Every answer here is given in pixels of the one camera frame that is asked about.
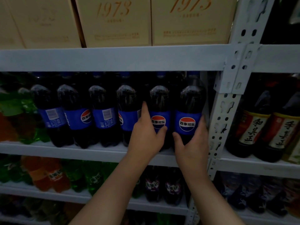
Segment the barcode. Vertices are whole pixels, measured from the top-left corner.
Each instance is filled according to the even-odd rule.
[[[103,117],[104,117],[104,120],[110,120],[113,118],[112,116],[112,112],[110,109],[107,109],[107,110],[102,110],[102,113],[103,113]]]
[[[137,111],[137,118],[140,118],[141,115],[142,115],[142,110],[138,110],[138,111]]]
[[[56,109],[46,110],[46,113],[48,115],[49,120],[55,120],[59,118]]]

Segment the blue label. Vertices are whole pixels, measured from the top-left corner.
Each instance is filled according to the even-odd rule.
[[[38,109],[38,111],[42,116],[47,128],[57,128],[67,124],[64,111],[61,107],[48,110]]]
[[[81,130],[92,124],[92,114],[89,109],[65,110],[65,115],[72,130]]]
[[[151,121],[154,127],[155,132],[158,132],[163,126],[167,126],[168,130],[170,129],[170,116],[171,112],[155,112],[149,111]]]
[[[110,128],[117,123],[115,108],[104,110],[93,109],[93,116],[96,126],[100,129]]]
[[[176,110],[175,132],[183,135],[194,135],[201,118],[201,113],[187,114]]]
[[[119,121],[122,130],[132,131],[134,124],[141,116],[141,110],[125,112],[119,110]]]

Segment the cardboard box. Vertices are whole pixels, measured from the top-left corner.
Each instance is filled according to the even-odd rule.
[[[151,0],[152,44],[228,43],[237,0]]]
[[[76,0],[87,47],[151,45],[150,0]]]
[[[0,49],[24,49],[5,0],[0,0]]]
[[[71,0],[7,0],[28,49],[81,47]]]

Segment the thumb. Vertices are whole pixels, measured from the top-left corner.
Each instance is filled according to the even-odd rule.
[[[184,148],[182,139],[177,132],[173,132],[173,138],[175,143],[175,150],[181,150],[182,148]]]
[[[162,145],[165,141],[167,130],[168,130],[167,126],[164,126],[164,127],[160,128],[160,130],[157,133],[157,139],[159,140],[160,143],[162,143]]]

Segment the metal shelf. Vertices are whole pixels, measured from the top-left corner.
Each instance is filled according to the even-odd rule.
[[[22,215],[17,215],[15,217],[5,216],[0,213],[0,221],[1,222],[8,222],[8,223],[17,223],[23,225],[50,225],[49,221],[39,222],[33,218],[27,218]]]
[[[2,183],[0,184],[0,193],[80,204],[86,204],[92,198],[88,190],[84,190],[81,193],[76,193],[71,189],[63,191],[62,193],[57,193],[53,189],[50,189],[47,192],[42,192],[35,186],[29,186],[23,182]],[[160,202],[148,202],[146,197],[142,195],[138,199],[131,198],[127,208],[139,211],[160,212],[175,215],[187,215],[188,213],[185,196],[183,196],[178,206],[172,206],[167,204],[164,200],[161,200]]]
[[[274,163],[265,162],[254,155],[248,158],[238,158],[225,148],[220,160],[215,163],[215,170],[300,179],[300,165],[298,164],[282,160]]]
[[[0,71],[220,71],[228,44],[0,50]]]
[[[299,73],[300,45],[261,45],[253,72]]]
[[[102,147],[101,144],[96,144],[88,149],[81,149],[76,145],[55,147],[51,142],[35,142],[25,145],[5,141],[0,143],[0,153],[118,163],[126,155],[127,147],[122,143],[115,147]],[[149,165],[178,167],[174,150],[170,148],[159,152]]]
[[[247,225],[299,225],[300,219],[291,215],[286,215],[283,218],[276,217],[268,212],[257,214],[246,209],[245,211],[237,211],[237,214]]]

